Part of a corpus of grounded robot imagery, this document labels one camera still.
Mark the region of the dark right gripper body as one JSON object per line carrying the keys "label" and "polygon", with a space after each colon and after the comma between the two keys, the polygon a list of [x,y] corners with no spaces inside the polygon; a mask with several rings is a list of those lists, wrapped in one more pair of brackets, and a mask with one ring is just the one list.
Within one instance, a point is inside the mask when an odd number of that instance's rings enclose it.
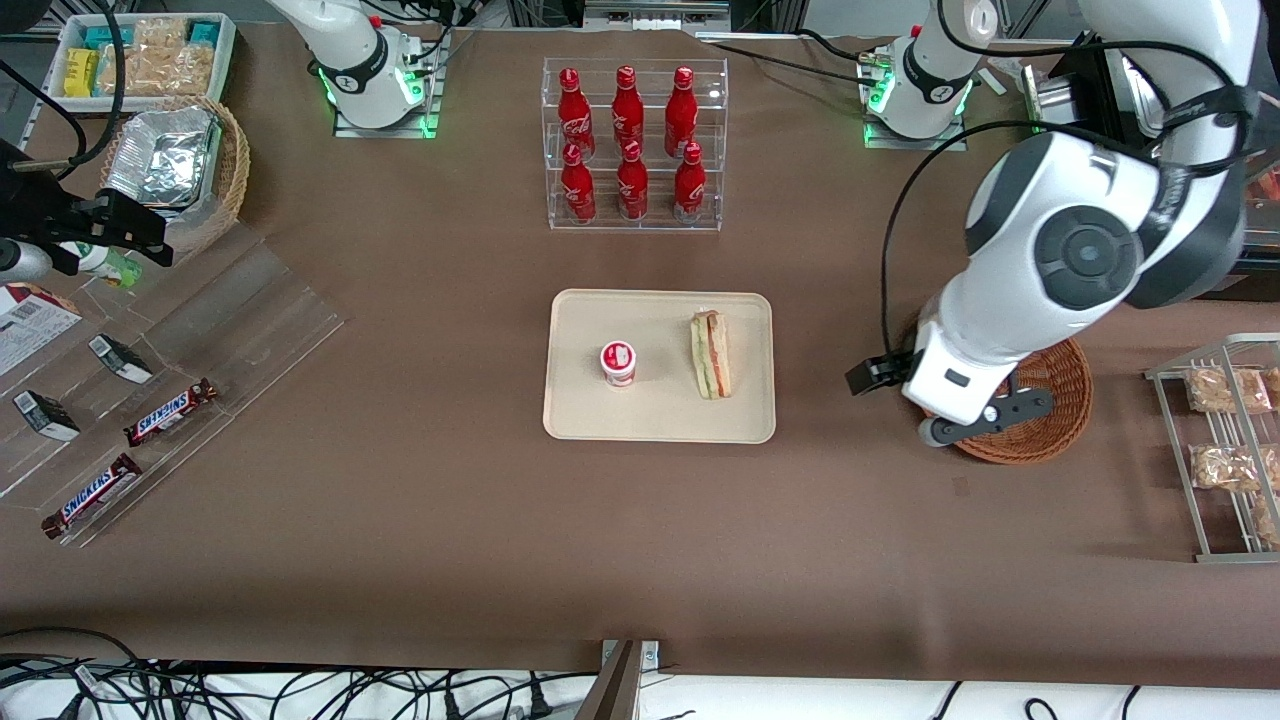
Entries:
{"label": "dark right gripper body", "polygon": [[29,158],[1,141],[1,237],[14,241],[68,242],[79,229],[73,213],[78,197],[49,172],[18,172],[14,161]]}

